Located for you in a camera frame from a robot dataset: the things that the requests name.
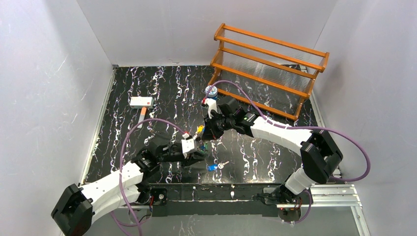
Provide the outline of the metal key organizer red handle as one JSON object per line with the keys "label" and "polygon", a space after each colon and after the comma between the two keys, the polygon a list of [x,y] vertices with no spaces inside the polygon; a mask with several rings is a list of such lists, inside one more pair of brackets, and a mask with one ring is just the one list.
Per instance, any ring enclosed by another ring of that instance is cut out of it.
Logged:
{"label": "metal key organizer red handle", "polygon": [[205,130],[204,125],[198,126],[197,131],[195,132],[192,138],[196,142],[197,151],[207,153],[208,152],[207,142],[202,139],[204,130]]}

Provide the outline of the blue key tag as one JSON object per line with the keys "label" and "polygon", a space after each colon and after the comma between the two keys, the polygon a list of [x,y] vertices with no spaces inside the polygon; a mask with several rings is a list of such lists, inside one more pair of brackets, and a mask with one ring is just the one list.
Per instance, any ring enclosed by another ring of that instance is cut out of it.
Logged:
{"label": "blue key tag", "polygon": [[209,165],[207,166],[207,171],[212,172],[218,169],[218,165],[217,164],[213,164],[213,165]]}

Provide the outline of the silver key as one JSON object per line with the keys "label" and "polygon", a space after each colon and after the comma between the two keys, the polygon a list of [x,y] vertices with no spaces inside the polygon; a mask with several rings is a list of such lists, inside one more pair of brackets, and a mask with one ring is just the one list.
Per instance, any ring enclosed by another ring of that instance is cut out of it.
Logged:
{"label": "silver key", "polygon": [[223,168],[225,167],[225,165],[227,165],[228,163],[229,163],[229,161],[219,163],[219,164],[217,165],[217,167],[218,167],[218,169],[223,169]]}

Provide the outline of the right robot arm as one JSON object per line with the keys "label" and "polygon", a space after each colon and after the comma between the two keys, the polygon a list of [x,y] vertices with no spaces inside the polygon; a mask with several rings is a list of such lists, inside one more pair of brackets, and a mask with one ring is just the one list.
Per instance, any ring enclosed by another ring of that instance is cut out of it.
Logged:
{"label": "right robot arm", "polygon": [[301,157],[298,168],[280,186],[279,194],[294,197],[314,184],[325,184],[343,159],[342,152],[325,130],[298,129],[267,120],[259,112],[248,112],[236,99],[217,101],[207,98],[203,140],[220,138],[226,130],[279,144]]}

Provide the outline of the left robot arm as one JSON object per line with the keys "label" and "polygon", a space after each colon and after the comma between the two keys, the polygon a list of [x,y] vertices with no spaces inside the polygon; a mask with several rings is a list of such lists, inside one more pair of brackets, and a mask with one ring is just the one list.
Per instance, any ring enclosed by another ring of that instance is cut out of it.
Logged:
{"label": "left robot arm", "polygon": [[126,204],[150,198],[148,178],[159,172],[160,163],[179,162],[187,167],[203,161],[207,153],[193,139],[143,147],[121,170],[95,182],[65,188],[51,217],[66,236],[82,236],[102,216]]}

